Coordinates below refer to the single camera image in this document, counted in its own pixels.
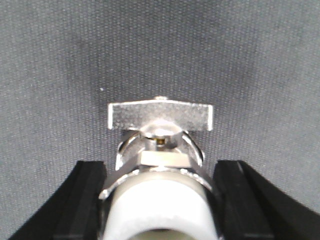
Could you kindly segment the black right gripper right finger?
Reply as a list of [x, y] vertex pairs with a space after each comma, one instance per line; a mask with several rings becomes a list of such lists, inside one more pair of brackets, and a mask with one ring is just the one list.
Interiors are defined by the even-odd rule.
[[299, 203], [242, 160], [217, 162], [213, 180], [221, 199], [224, 240], [318, 240], [320, 215]]

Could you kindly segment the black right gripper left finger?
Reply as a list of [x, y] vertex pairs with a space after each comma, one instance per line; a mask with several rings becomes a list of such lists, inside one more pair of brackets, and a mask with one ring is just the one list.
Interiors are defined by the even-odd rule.
[[55, 193], [12, 240], [96, 240], [98, 195], [107, 176], [102, 161], [78, 161]]

